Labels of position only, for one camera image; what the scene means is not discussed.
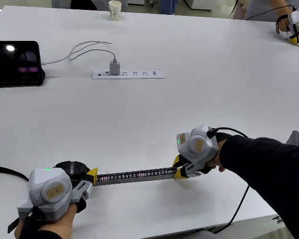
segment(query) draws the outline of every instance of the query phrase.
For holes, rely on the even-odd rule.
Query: power adapter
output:
[[[120,68],[121,68],[120,62],[117,61],[116,58],[114,58],[113,61],[110,62],[110,75],[119,76]]]

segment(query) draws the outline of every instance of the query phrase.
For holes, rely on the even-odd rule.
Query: power outlet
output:
[[[117,76],[109,71],[92,71],[92,79],[163,79],[163,71],[120,71]]]

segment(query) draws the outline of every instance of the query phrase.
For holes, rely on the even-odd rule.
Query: black sleeve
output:
[[[34,234],[35,239],[62,239],[57,233],[53,233],[50,231],[37,231]]]
[[[220,162],[255,189],[299,239],[299,146],[233,136],[224,143]]]

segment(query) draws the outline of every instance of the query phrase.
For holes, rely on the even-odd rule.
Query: paper cup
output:
[[[109,1],[110,17],[113,21],[119,21],[121,18],[122,3],[120,1]]]

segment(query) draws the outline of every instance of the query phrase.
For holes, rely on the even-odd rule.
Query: white table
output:
[[[36,40],[43,62],[81,41],[106,40],[122,69],[162,69],[167,78],[92,80],[111,58],[91,53],[47,66],[58,77],[42,87],[0,89],[0,166],[27,175],[65,160],[99,173],[168,167],[176,134],[203,122],[286,141],[299,129],[299,48],[283,38],[267,22],[135,13],[113,22],[108,12],[5,7],[0,40]],[[146,238],[225,224],[245,187],[229,171],[97,187],[73,237]],[[0,174],[0,238],[25,188]],[[236,220],[274,214],[250,190]]]

